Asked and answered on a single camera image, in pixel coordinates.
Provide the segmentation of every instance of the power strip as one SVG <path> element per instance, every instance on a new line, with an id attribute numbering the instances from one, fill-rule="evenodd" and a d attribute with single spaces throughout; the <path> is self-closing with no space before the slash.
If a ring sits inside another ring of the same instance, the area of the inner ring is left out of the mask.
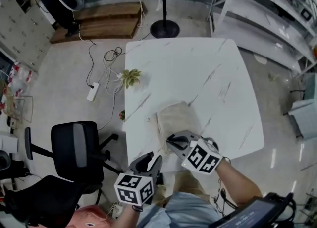
<path id="1" fill-rule="evenodd" d="M 113 207 L 112 218 L 117 219 L 123 210 L 123 206 L 115 204 Z"/>
<path id="2" fill-rule="evenodd" d="M 88 96 L 87 96 L 87 100 L 89 101 L 95 100 L 99 87 L 100 87 L 99 83 L 93 83 L 93 88 L 90 88 Z"/>

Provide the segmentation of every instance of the marble table top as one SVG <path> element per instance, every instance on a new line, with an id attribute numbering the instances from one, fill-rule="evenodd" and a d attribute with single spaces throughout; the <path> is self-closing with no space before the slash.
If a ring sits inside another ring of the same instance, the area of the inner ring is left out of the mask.
<path id="1" fill-rule="evenodd" d="M 124 130 L 128 161 L 153 151 L 163 155 L 161 172 L 182 170 L 165 154 L 150 116 L 186 101 L 203 137 L 212 137 L 223 156 L 234 159 L 264 146 L 259 108 L 249 74 L 233 40 L 172 38 L 129 42 L 125 68 L 142 72 L 141 83 L 125 89 Z"/>

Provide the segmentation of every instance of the wooden pallet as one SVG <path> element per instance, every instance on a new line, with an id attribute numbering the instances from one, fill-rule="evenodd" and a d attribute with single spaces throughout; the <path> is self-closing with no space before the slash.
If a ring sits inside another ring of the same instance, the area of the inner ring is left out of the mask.
<path id="1" fill-rule="evenodd" d="M 140 14 L 140 4 L 130 2 L 92 7 L 74 15 L 76 20 L 81 21 L 80 33 L 83 39 L 131 39 Z M 66 33 L 67 30 L 59 27 L 50 42 L 57 44 L 80 40 L 78 34 L 67 38 Z"/>
<path id="2" fill-rule="evenodd" d="M 118 19 L 118 18 L 139 18 L 141 7 L 138 2 L 127 2 L 91 7 L 74 13 L 75 19 L 89 21 L 90 19 Z"/>

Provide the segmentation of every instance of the drawer cabinet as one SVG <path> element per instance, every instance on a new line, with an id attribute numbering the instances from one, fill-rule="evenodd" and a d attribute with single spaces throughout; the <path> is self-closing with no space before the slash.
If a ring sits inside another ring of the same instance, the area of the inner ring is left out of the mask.
<path id="1" fill-rule="evenodd" d="M 0 2 L 0 42 L 15 60 L 38 71 L 55 30 L 36 5 L 24 13 L 16 0 Z"/>

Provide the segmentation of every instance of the device screen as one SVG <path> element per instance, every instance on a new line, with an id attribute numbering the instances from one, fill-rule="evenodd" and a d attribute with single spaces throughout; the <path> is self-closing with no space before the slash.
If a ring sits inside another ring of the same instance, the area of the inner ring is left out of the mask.
<path id="1" fill-rule="evenodd" d="M 237 213 L 218 228 L 251 228 L 261 221 L 273 208 L 274 204 L 256 200 L 247 208 Z"/>

